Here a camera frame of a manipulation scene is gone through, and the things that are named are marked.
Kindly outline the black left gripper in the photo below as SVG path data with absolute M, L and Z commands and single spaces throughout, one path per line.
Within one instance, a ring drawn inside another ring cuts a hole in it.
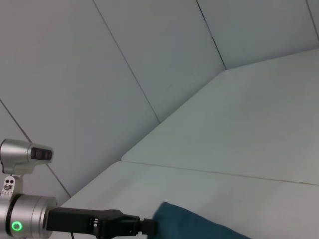
M 56 208 L 48 212 L 46 229 L 53 232 L 93 235 L 98 239 L 136 236 L 139 232 L 155 236 L 158 223 L 153 219 L 140 220 L 119 210 L 85 210 Z

